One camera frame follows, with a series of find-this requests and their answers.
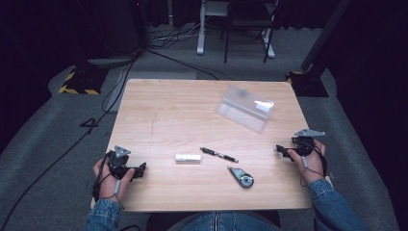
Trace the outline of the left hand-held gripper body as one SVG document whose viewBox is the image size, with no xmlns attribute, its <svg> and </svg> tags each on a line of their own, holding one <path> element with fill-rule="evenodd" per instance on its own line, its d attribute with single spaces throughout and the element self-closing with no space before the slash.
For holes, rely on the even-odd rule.
<svg viewBox="0 0 408 231">
<path fill-rule="evenodd" d="M 121 180 L 127 173 L 129 168 L 126 166 L 131 151 L 119 145 L 111 151 L 109 158 L 109 168 L 112 176 L 117 180 Z"/>
</svg>

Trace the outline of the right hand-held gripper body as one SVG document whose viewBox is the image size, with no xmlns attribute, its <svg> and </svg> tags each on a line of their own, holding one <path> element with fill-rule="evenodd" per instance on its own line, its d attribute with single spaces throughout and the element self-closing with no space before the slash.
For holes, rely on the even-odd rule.
<svg viewBox="0 0 408 231">
<path fill-rule="evenodd" d="M 316 151 L 321 156 L 321 151 L 315 145 L 315 137 L 322 137 L 325 133 L 312 129 L 302 129 L 294 133 L 292 142 L 296 145 L 294 151 L 299 156 L 308 156 L 312 151 Z"/>
</svg>

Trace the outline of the clear plastic pencil case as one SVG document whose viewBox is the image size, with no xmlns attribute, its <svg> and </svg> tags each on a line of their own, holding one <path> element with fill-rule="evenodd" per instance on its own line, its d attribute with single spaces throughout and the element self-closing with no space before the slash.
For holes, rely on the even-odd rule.
<svg viewBox="0 0 408 231">
<path fill-rule="evenodd" d="M 263 131 L 274 103 L 264 97 L 229 85 L 216 112 L 257 133 Z"/>
</svg>

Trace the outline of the black pen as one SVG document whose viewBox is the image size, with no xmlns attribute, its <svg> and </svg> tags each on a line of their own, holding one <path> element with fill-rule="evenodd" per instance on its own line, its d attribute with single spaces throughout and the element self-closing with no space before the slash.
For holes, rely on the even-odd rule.
<svg viewBox="0 0 408 231">
<path fill-rule="evenodd" d="M 212 156 L 217 156 L 217 157 L 219 157 L 221 159 L 227 160 L 227 161 L 232 162 L 232 163 L 238 163 L 239 162 L 239 160 L 237 160 L 237 159 L 235 159 L 233 157 L 230 157 L 228 155 L 216 152 L 216 151 L 214 151 L 212 149 L 209 149 L 209 148 L 206 148 L 206 147 L 200 147 L 200 150 L 203 153 L 206 153 L 206 154 L 209 154 L 209 155 L 212 155 Z"/>
</svg>

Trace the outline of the person's right hand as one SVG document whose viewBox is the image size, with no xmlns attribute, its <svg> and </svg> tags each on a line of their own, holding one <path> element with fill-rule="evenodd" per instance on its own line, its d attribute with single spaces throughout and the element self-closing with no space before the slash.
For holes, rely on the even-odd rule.
<svg viewBox="0 0 408 231">
<path fill-rule="evenodd" d="M 321 155 L 323 155 L 325 153 L 325 146 L 319 141 L 315 141 L 315 145 L 321 151 Z M 288 153 L 298 166 L 303 185 L 308 185 L 316 180 L 325 178 L 320 155 L 316 151 L 312 151 L 305 158 L 301 158 L 294 150 L 289 150 Z"/>
</svg>

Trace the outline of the person's left hand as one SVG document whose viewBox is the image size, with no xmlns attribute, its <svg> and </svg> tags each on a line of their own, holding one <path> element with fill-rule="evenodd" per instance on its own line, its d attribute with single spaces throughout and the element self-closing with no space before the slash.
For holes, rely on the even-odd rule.
<svg viewBox="0 0 408 231">
<path fill-rule="evenodd" d="M 116 190 L 117 179 L 111 175 L 109 166 L 103 164 L 103 160 L 99 160 L 93 167 L 95 176 L 101 174 L 99 197 L 102 199 L 109 199 L 113 202 L 119 203 L 126 194 L 127 188 L 133 179 L 135 170 L 130 168 L 120 180 L 118 190 Z"/>
</svg>

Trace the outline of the white eraser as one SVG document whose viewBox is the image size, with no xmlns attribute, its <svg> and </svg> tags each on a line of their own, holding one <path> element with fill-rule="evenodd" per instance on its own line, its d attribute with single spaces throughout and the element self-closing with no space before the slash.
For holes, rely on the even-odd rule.
<svg viewBox="0 0 408 231">
<path fill-rule="evenodd" d="M 177 154 L 175 160 L 178 163 L 200 163 L 202 158 L 200 155 L 195 154 Z"/>
</svg>

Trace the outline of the black stand base with pole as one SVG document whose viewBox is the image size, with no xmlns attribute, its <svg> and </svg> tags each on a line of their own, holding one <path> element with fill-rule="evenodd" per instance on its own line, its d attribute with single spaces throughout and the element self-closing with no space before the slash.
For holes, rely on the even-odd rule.
<svg viewBox="0 0 408 231">
<path fill-rule="evenodd" d="M 297 97 L 328 96 L 321 81 L 321 75 L 330 61 L 329 53 L 333 51 L 330 47 L 330 37 L 351 1 L 341 0 L 331 14 L 318 39 L 301 64 L 302 72 L 291 71 L 287 74 L 286 80 L 291 84 Z"/>
</svg>

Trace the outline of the black yellow striped stand base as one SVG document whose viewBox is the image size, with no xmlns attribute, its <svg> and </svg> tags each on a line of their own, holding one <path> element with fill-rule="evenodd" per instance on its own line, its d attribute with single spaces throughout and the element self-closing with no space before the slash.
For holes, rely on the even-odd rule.
<svg viewBox="0 0 408 231">
<path fill-rule="evenodd" d="M 59 93 L 100 94 L 108 73 L 108 69 L 95 66 L 86 69 L 75 67 L 66 76 Z"/>
</svg>

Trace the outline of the person's lap in jeans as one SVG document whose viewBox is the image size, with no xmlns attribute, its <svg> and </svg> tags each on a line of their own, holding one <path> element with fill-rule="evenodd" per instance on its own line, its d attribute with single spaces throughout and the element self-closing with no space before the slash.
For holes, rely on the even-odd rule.
<svg viewBox="0 0 408 231">
<path fill-rule="evenodd" d="M 206 212 L 184 224 L 179 231 L 277 231 L 278 228 L 247 212 Z"/>
</svg>

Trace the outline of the black chair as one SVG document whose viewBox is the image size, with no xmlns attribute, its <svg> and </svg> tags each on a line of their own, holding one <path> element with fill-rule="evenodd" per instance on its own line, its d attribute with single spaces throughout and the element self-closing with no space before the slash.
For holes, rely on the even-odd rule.
<svg viewBox="0 0 408 231">
<path fill-rule="evenodd" d="M 264 63 L 267 61 L 274 29 L 274 16 L 279 5 L 280 0 L 229 0 L 220 36 L 221 38 L 226 36 L 223 58 L 225 63 L 228 59 L 230 32 L 233 29 L 258 31 L 257 38 L 262 40 L 265 47 Z"/>
</svg>

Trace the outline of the white desk frame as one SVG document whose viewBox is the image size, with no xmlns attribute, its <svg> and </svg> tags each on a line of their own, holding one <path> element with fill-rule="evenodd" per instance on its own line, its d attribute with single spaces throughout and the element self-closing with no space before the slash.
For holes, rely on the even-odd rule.
<svg viewBox="0 0 408 231">
<path fill-rule="evenodd" d="M 204 54 L 204 45 L 205 45 L 205 21 L 211 16 L 226 16 L 227 15 L 227 0 L 200 0 L 200 23 L 199 23 L 199 32 L 198 32 L 198 41 L 196 54 Z M 273 59 L 275 53 L 271 45 L 268 45 L 269 36 L 272 34 L 270 29 L 264 29 L 261 33 L 262 40 L 265 44 L 265 48 L 268 53 L 268 57 Z"/>
</svg>

